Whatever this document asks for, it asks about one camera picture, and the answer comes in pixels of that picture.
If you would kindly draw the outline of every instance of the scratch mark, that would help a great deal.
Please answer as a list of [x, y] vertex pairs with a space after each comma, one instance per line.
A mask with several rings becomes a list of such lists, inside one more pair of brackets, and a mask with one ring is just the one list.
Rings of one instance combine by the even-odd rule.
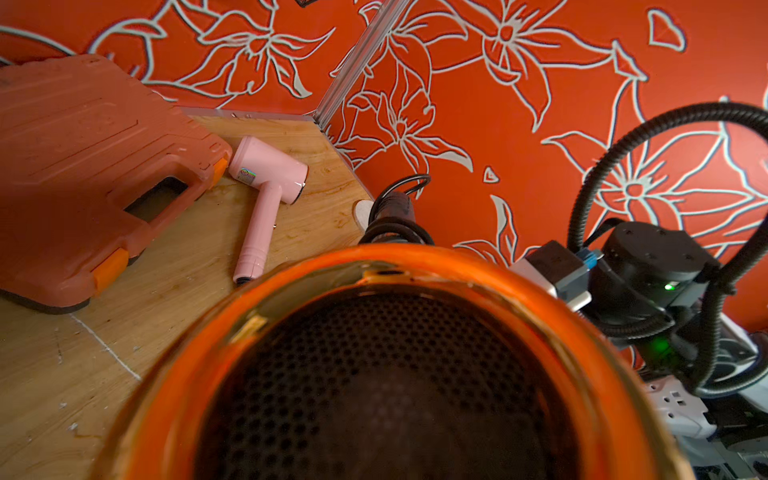
[[64, 363], [64, 358], [61, 356], [61, 347], [58, 344], [58, 327], [53, 329], [53, 337], [56, 339], [56, 351], [58, 351], [58, 364]]
[[136, 380], [141, 381], [141, 377], [139, 376], [139, 374], [131, 370], [131, 367], [126, 365], [125, 362], [123, 362], [122, 360], [120, 360], [120, 357], [117, 355], [117, 353], [115, 353], [111, 348], [109, 348], [109, 346], [106, 343], [104, 343], [104, 340], [99, 338], [99, 336], [96, 335], [96, 332], [94, 332], [90, 326], [86, 325], [82, 320], [74, 316], [73, 313], [70, 313], [69, 316], [72, 317], [72, 319], [75, 322], [79, 323], [84, 329], [86, 329], [88, 333], [90, 333], [101, 344], [101, 346], [103, 346], [104, 349], [107, 352], [109, 352], [109, 354], [112, 355], [114, 359], [117, 360], [118, 363], [123, 366], [124, 369], [128, 371], [128, 373], [130, 373]]
[[77, 430], [74, 431], [76, 439], [101, 439], [101, 435], [80, 435]]

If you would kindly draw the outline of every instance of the pink hair dryer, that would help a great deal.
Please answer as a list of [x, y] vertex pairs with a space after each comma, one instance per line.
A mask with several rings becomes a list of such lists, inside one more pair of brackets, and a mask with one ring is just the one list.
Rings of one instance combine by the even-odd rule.
[[230, 164], [230, 175], [259, 189], [243, 249], [232, 280], [238, 285], [261, 276], [270, 251], [280, 201], [292, 204], [306, 183], [307, 166], [255, 137], [243, 137]]

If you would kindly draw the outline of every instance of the black power cord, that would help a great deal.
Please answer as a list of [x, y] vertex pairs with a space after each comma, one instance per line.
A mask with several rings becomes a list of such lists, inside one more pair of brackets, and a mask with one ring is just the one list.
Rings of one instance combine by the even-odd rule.
[[[401, 196], [400, 199], [395, 198], [395, 199], [387, 200], [387, 198], [390, 197], [392, 193], [395, 192], [398, 188], [415, 181], [418, 181], [416, 185], [414, 185], [413, 187], [410, 187], [408, 190], [404, 191], [402, 194], [398, 194]], [[432, 181], [432, 177], [430, 177], [429, 175], [417, 174], [417, 175], [411, 175], [409, 177], [401, 178], [400, 180], [396, 181], [395, 183], [385, 188], [384, 191], [376, 198], [376, 200], [374, 200], [373, 205], [371, 205], [371, 213], [368, 216], [368, 228], [366, 228], [366, 232], [363, 234], [362, 238], [358, 243], [372, 243], [374, 241], [381, 241], [381, 239], [379, 240], [376, 240], [376, 239], [382, 235], [392, 233], [394, 235], [390, 237], [386, 237], [385, 241], [391, 241], [389, 238], [396, 238], [400, 240], [405, 240], [406, 242], [409, 242], [409, 243], [434, 245], [435, 241], [432, 239], [429, 233], [426, 230], [424, 230], [423, 227], [421, 227], [416, 222], [408, 218], [401, 218], [401, 217], [395, 217], [390, 215], [386, 217], [377, 218], [379, 215], [379, 211], [382, 210], [382, 206], [384, 205], [385, 200], [386, 201], [395, 200], [396, 202], [400, 202], [401, 206], [404, 204], [403, 202], [405, 202], [405, 204], [408, 204], [407, 210], [410, 210], [411, 209], [410, 199], [408, 199], [407, 196], [410, 194], [414, 194], [415, 192], [426, 187], [430, 181]], [[384, 210], [387, 213], [392, 212], [392, 210], [388, 210], [387, 207], [384, 207]]]
[[429, 182], [432, 181], [432, 176], [428, 174], [410, 175], [408, 177], [401, 178], [400, 180], [396, 181], [395, 183], [385, 188], [382, 191], [382, 193], [378, 197], [376, 197], [376, 199], [373, 201], [373, 205], [371, 205], [371, 213], [368, 215], [368, 225], [373, 223], [373, 221], [376, 219], [376, 214], [379, 212], [379, 208], [381, 207], [382, 202], [387, 197], [387, 195], [397, 190], [398, 188], [402, 187], [403, 185], [407, 185], [415, 181], [418, 181], [418, 183], [413, 187], [410, 187], [405, 192], [403, 192], [404, 194], [406, 195], [414, 194], [419, 190], [421, 190], [422, 188], [426, 187], [427, 185], [429, 185]]
[[[738, 103], [704, 103], [677, 108], [661, 114], [637, 126], [611, 146], [597, 165], [590, 171], [574, 203], [568, 225], [568, 249], [574, 253], [584, 246], [584, 232], [594, 198], [609, 173], [622, 158], [652, 137], [685, 124], [701, 121], [728, 121], [747, 127], [768, 142], [768, 112], [753, 105]], [[765, 360], [768, 342], [762, 336], [753, 336], [762, 348], [761, 365], [753, 366], [728, 380], [707, 385], [715, 369], [720, 346], [720, 314], [728, 295], [736, 291], [736, 282], [768, 253], [768, 216], [757, 227], [752, 237], [741, 247], [736, 256], [712, 278], [704, 292], [701, 307], [701, 341], [694, 361], [693, 371], [686, 380], [686, 387], [694, 395], [725, 396], [759, 382], [768, 375]]]
[[606, 262], [605, 259], [598, 260], [598, 268], [605, 272], [615, 283], [623, 285], [638, 302], [657, 311], [657, 314], [633, 323], [632, 325], [612, 325], [604, 322], [600, 318], [600, 315], [597, 312], [590, 310], [589, 305], [587, 305], [584, 309], [589, 313], [589, 319], [604, 335], [615, 339], [642, 339], [658, 335], [675, 325], [674, 318], [672, 318], [662, 306], [658, 306], [653, 300], [647, 298], [645, 295], [632, 288], [631, 285], [624, 282], [624, 279], [611, 269], [611, 266], [608, 265], [608, 262]]
[[616, 228], [616, 226], [618, 226], [620, 223], [624, 223], [624, 220], [621, 218], [606, 218], [605, 221], [601, 223], [600, 226], [594, 231], [594, 233], [586, 239], [582, 248], [589, 247], [595, 240], [602, 237], [610, 230]]

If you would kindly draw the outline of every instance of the wooden surface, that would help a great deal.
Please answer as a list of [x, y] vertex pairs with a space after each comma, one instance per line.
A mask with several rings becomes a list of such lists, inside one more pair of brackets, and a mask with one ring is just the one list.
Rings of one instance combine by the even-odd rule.
[[[253, 135], [310, 166], [280, 205], [266, 269], [357, 242], [368, 199], [310, 122], [197, 118], [237, 147]], [[0, 299], [0, 478], [83, 478], [124, 400], [191, 322], [233, 290], [257, 191], [228, 175], [73, 315]]]

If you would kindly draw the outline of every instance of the wall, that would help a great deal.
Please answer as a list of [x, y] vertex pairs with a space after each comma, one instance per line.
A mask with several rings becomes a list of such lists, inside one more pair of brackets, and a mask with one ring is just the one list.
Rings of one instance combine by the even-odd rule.
[[[326, 132], [373, 194], [429, 172], [417, 217], [436, 242], [509, 265], [565, 240], [585, 172], [613, 140], [699, 101], [768, 108], [762, 1], [418, 0]], [[768, 148], [732, 125], [654, 138], [616, 167], [589, 229], [622, 217], [685, 229], [727, 260], [768, 210]], [[768, 260], [726, 311], [768, 326]]]
[[307, 114], [381, 2], [0, 2], [0, 65], [98, 53], [179, 105]]

